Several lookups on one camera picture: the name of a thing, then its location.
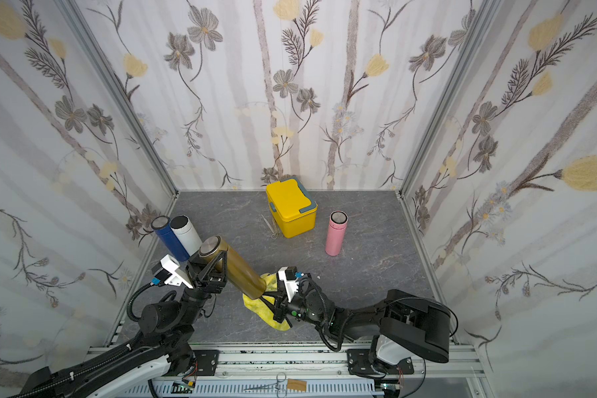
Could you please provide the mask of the gold thermos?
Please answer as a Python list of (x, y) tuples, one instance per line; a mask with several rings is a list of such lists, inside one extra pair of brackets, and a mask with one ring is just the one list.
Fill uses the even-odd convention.
[(217, 257), (221, 250), (227, 251), (228, 280), (250, 299), (259, 299), (265, 293), (265, 281), (224, 238), (214, 235), (204, 240), (199, 249), (199, 255), (210, 262)]

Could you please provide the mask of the yellow grey cleaning cloth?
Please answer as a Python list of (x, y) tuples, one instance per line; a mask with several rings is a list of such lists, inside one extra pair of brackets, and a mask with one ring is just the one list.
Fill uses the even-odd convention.
[[(263, 274), (260, 276), (262, 280), (265, 281), (265, 292), (272, 293), (277, 291), (277, 276), (276, 274)], [(266, 305), (266, 303), (270, 303), (272, 305), (275, 304), (275, 298), (269, 296), (261, 296), (258, 299), (251, 299), (247, 295), (242, 295), (243, 303), (248, 310), (255, 313), (259, 318), (261, 318), (268, 326), (271, 328), (286, 332), (289, 331), (291, 326), (287, 320), (283, 320), (281, 323), (276, 322), (274, 320), (274, 313), (270, 308)]]

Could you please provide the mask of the white thermos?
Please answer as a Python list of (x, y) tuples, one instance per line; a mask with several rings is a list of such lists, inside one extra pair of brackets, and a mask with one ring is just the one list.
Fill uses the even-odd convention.
[(198, 252), (202, 245), (202, 239), (187, 216), (174, 217), (170, 222), (170, 227), (188, 256), (193, 256)]

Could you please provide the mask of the pink thermos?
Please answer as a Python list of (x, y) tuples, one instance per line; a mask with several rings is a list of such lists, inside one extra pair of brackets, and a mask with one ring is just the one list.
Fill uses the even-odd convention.
[(338, 256), (342, 250), (348, 219), (343, 211), (332, 212), (329, 217), (325, 251), (332, 257)]

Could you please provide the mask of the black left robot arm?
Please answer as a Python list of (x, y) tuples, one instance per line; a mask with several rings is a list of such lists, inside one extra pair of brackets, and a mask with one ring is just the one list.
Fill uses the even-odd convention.
[(170, 255), (154, 265), (152, 280), (139, 288), (130, 304), (150, 288), (182, 285), (157, 303), (144, 307), (135, 317), (139, 331), (130, 340), (76, 366), (57, 372), (45, 367), (31, 374), (21, 397), (104, 397), (115, 396), (135, 383), (158, 376), (197, 376), (199, 356), (189, 344), (194, 323), (212, 295), (227, 284), (225, 250), (212, 260), (193, 255), (179, 265)]

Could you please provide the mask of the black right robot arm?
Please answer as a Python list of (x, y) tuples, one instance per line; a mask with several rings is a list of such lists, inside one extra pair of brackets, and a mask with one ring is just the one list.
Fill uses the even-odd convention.
[(264, 293), (259, 299), (272, 313), (275, 322), (292, 318), (314, 327), (322, 343), (339, 352), (344, 341), (360, 338), (387, 338), (409, 353), (432, 363), (449, 361), (449, 342), (453, 311), (429, 298), (401, 290), (389, 290), (386, 298), (365, 308), (339, 307), (307, 275), (294, 281), (291, 295), (282, 287)]

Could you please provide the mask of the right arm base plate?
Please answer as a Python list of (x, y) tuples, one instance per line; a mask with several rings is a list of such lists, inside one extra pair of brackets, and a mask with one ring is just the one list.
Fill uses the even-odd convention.
[(347, 358), (348, 372), (353, 376), (383, 380), (415, 373), (410, 358), (405, 358), (396, 365), (392, 365), (380, 360), (371, 349), (349, 349)]

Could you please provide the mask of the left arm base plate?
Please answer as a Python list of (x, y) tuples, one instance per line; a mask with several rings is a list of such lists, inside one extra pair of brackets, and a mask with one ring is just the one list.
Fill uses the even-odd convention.
[(214, 376), (219, 362), (219, 350), (193, 350), (184, 356), (182, 378)]

